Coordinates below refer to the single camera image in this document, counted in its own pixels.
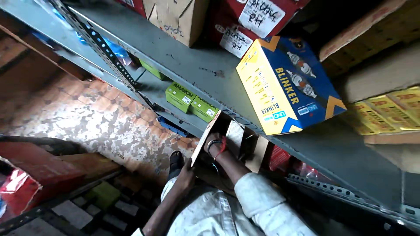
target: wrist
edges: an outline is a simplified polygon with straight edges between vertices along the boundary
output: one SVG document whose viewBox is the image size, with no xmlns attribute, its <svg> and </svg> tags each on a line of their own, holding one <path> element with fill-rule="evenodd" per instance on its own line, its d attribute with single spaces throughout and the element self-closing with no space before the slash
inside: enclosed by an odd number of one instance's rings
<svg viewBox="0 0 420 236">
<path fill-rule="evenodd" d="M 222 150 L 222 144 L 221 143 L 215 143 L 210 146 L 209 149 L 209 155 L 213 158 Z"/>
</svg>

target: hand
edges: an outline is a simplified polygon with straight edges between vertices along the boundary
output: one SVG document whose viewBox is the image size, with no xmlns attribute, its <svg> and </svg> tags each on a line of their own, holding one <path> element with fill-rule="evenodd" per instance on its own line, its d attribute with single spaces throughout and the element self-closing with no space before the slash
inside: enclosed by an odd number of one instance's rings
<svg viewBox="0 0 420 236">
<path fill-rule="evenodd" d="M 221 140 L 222 136 L 219 133 L 211 133 L 209 136 L 207 136 L 206 142 L 203 145 L 203 149 L 204 149 L 205 152 L 207 152 L 207 147 L 208 147 L 209 143 L 212 140 L 215 140 L 215 139 Z"/>
<path fill-rule="evenodd" d="M 184 197 L 189 193 L 195 183 L 195 174 L 194 167 L 191 168 L 191 158 L 185 162 L 185 165 L 182 167 L 181 172 L 178 175 L 173 188 Z"/>
</svg>

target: red box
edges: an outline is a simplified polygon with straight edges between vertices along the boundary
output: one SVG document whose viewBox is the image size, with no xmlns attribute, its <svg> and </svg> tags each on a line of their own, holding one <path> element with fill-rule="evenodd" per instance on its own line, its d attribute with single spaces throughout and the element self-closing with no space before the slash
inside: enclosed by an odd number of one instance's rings
<svg viewBox="0 0 420 236">
<path fill-rule="evenodd" d="M 258 35 L 241 26 L 238 21 L 223 12 L 218 5 L 211 7 L 208 14 L 207 38 L 242 58 L 252 42 L 259 38 Z"/>
<path fill-rule="evenodd" d="M 144 18 L 147 18 L 146 11 L 144 10 L 143 0 L 115 0 L 119 3 L 122 3 L 124 6 L 136 11 Z"/>
<path fill-rule="evenodd" d="M 0 160 L 11 174 L 0 188 L 8 216 L 19 215 L 42 201 L 79 187 L 84 173 L 32 143 L 0 142 Z M 0 222 L 8 220 L 2 216 Z"/>
<path fill-rule="evenodd" d="M 274 36 L 310 0 L 223 0 L 221 10 L 261 38 Z"/>
</svg>

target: white label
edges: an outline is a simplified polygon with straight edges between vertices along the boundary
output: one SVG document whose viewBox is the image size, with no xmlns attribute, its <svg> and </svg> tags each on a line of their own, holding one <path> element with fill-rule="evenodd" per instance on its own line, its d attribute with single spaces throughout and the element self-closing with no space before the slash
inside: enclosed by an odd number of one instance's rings
<svg viewBox="0 0 420 236">
<path fill-rule="evenodd" d="M 210 110 L 210 108 L 207 110 L 207 112 L 206 112 L 209 116 L 212 116 L 213 117 L 213 115 L 214 115 L 214 111 L 212 111 L 212 110 Z"/>
<path fill-rule="evenodd" d="M 189 104 L 189 102 L 191 101 L 191 99 L 187 98 L 186 96 L 184 96 L 184 98 L 182 99 L 186 104 Z"/>
<path fill-rule="evenodd" d="M 241 33 L 238 27 L 226 28 L 225 34 L 220 40 L 220 46 L 239 58 L 242 58 L 251 44 L 252 40 Z"/>
<path fill-rule="evenodd" d="M 225 33 L 225 28 L 223 28 L 223 26 L 221 25 L 215 25 L 214 26 L 216 28 L 217 31 L 219 31 L 220 33 L 224 34 Z"/>
<path fill-rule="evenodd" d="M 122 0 L 122 1 L 125 2 L 127 5 L 130 5 L 130 6 L 134 7 L 133 0 Z"/>
<path fill-rule="evenodd" d="M 266 37 L 286 13 L 270 0 L 248 0 L 239 23 L 261 38 Z"/>
</svg>

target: tiled floor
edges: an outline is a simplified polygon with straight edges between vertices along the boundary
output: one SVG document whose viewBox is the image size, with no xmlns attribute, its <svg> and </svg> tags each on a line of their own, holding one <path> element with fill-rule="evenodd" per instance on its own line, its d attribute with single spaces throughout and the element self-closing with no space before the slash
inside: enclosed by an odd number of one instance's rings
<svg viewBox="0 0 420 236">
<path fill-rule="evenodd" d="M 75 141 L 162 185 L 169 155 L 189 157 L 199 140 L 163 128 L 154 112 L 100 80 L 62 75 L 42 91 L 0 103 L 0 133 Z"/>
</svg>

